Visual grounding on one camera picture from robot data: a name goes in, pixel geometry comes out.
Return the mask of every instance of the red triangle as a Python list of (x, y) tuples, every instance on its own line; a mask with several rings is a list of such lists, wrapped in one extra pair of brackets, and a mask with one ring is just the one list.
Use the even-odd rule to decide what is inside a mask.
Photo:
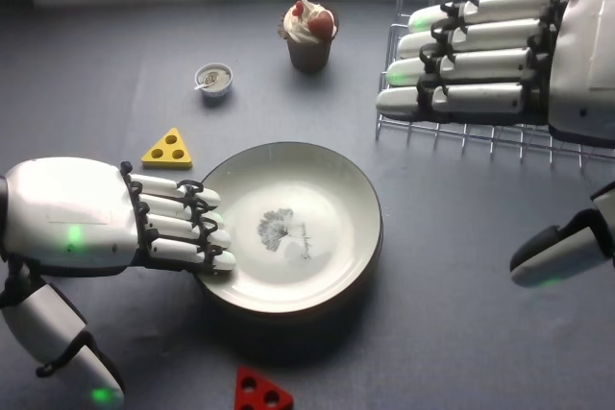
[(291, 410), (292, 396), (247, 367), (239, 367), (234, 410)]

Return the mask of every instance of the white plate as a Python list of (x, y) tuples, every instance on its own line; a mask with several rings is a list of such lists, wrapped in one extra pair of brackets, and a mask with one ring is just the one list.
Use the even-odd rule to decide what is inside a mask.
[(372, 184), (347, 158), (303, 143), (244, 151), (211, 172), (205, 187), (231, 235), (230, 277), (200, 277), (220, 299), (260, 313), (291, 313), (339, 295), (375, 257), (381, 208)]

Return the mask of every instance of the cupcake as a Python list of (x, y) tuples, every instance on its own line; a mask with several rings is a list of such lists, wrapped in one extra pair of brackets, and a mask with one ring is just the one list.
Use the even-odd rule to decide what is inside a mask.
[(325, 67), (338, 27), (339, 20), (330, 10), (299, 0), (286, 12), (280, 28), (292, 65), (306, 73)]

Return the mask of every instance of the table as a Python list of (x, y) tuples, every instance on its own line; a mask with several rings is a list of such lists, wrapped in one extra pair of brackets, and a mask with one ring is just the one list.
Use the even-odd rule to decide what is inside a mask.
[[(342, 4), (319, 76), (295, 72), (277, 37), (284, 5), (55, 11), (0, 16), (0, 171), (45, 156), (113, 164), (178, 127), (201, 179), (251, 146), (306, 141), (354, 161), (376, 187), (384, 245), (353, 334), (308, 365), (248, 363), (297, 409), (604, 409), (615, 399), (615, 274), (602, 267), (543, 289), (509, 280), (508, 260), (547, 225), (591, 205), (613, 177), (575, 159), (384, 130), (374, 101), (393, 8)], [(224, 104), (193, 87), (202, 64), (234, 70)], [(170, 172), (182, 179), (186, 172)], [(6, 268), (0, 269), (4, 277)], [(125, 378), (126, 408), (231, 409), (244, 357), (209, 335), (194, 279), (131, 268), (56, 279)], [(0, 407), (83, 408), (0, 324)]]

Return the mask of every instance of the plate rim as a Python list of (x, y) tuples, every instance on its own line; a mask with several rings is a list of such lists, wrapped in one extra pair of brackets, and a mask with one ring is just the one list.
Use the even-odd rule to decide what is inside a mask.
[(342, 296), (346, 291), (350, 290), (355, 283), (361, 279), (361, 277), (366, 273), (372, 273), (373, 269), (372, 268), (370, 270), (370, 266), (373, 264), (373, 266), (376, 266), (376, 264), (378, 263), (378, 260), (380, 259), (380, 249), (382, 246), (382, 241), (384, 238), (384, 229), (383, 229), (383, 221), (382, 221), (382, 207), (381, 207), (381, 201), (380, 198), (378, 197), (378, 193), (376, 192), (376, 188), (374, 187), (374, 184), (370, 181), (370, 179), (367, 177), (367, 175), (365, 175), (365, 172), (363, 172), (363, 170), (360, 169), (360, 167), (358, 167), (358, 165), (356, 165), (352, 160), (350, 160), (349, 158), (347, 158), (346, 156), (338, 153), (337, 151), (334, 151), (333, 149), (330, 148), (326, 148), (324, 146), (321, 146), (319, 144), (314, 144), (314, 143), (306, 143), (306, 142), (302, 142), (302, 141), (275, 141), (272, 143), (263, 143), (263, 144), (259, 144), (257, 146), (253, 146), (251, 148), (248, 149), (244, 149), (243, 151), (240, 151), (236, 154), (233, 154), (230, 157), (225, 158), (224, 160), (222, 160), (220, 163), (218, 163), (213, 169), (211, 169), (209, 171), (209, 173), (207, 173), (205, 175), (205, 177), (201, 180), (202, 184), (205, 184), (205, 181), (213, 174), (213, 172), (215, 172), (216, 170), (218, 170), (222, 165), (224, 165), (226, 162), (230, 161), (231, 159), (244, 155), (250, 151), (253, 151), (255, 149), (259, 149), (259, 148), (263, 148), (266, 146), (274, 146), (274, 145), (297, 145), (297, 146), (309, 146), (312, 148), (316, 148), (316, 149), (321, 149), (321, 150), (325, 150), (325, 151), (329, 151), (330, 153), (336, 155), (336, 156), (340, 156), (343, 157), (344, 159), (346, 159), (347, 161), (349, 161), (351, 163), (352, 166), (354, 166), (358, 172), (363, 176), (363, 178), (367, 181), (367, 184), (369, 185), (369, 187), (372, 189), (372, 192), (374, 194), (374, 197), (376, 198), (376, 205), (378, 206), (378, 214), (379, 214), (379, 220), (378, 220), (378, 238), (376, 239), (376, 242), (374, 243), (374, 248), (372, 249), (372, 254), (371, 256), (367, 259), (367, 263), (365, 264), (365, 267), (363, 268), (363, 270), (357, 274), (356, 277), (354, 277), (350, 283), (344, 287), (340, 292), (334, 294), (333, 296), (331, 296), (330, 298), (327, 298), (324, 301), (319, 302), (318, 304), (312, 305), (312, 306), (306, 306), (306, 307), (302, 307), (302, 308), (298, 308), (298, 309), (288, 309), (288, 310), (283, 310), (283, 311), (277, 311), (277, 310), (265, 310), (265, 309), (253, 309), (251, 307), (246, 307), (245, 305), (239, 305), (239, 304), (235, 304), (233, 302), (230, 302), (228, 300), (225, 300), (224, 298), (222, 298), (219, 294), (217, 294), (216, 292), (212, 291), (206, 284), (205, 282), (199, 277), (199, 275), (195, 274), (195, 278), (198, 280), (199, 284), (201, 286), (203, 286), (208, 293), (210, 293), (211, 295), (214, 295), (214, 297), (225, 303), (228, 304), (229, 306), (232, 306), (233, 308), (238, 308), (247, 312), (252, 312), (255, 314), (259, 314), (259, 315), (268, 315), (268, 316), (284, 316), (284, 315), (295, 315), (301, 312), (305, 312), (305, 311), (311, 311), (314, 309), (317, 309), (321, 306), (327, 305), (329, 303), (331, 303), (332, 301), (334, 301), (336, 298)]

